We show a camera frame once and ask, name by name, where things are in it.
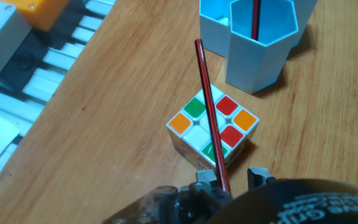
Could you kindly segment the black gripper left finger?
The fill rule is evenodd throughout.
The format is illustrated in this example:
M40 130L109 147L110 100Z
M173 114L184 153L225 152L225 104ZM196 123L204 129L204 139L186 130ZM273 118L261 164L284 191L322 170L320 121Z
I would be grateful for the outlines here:
M212 169L199 170L196 173L197 189L216 189L218 188L218 180Z

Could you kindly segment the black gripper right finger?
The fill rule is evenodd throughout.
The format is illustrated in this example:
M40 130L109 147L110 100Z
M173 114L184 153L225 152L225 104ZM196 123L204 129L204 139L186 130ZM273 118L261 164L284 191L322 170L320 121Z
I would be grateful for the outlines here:
M248 188L254 189L270 182L274 182L275 178L265 167L250 167L247 170Z

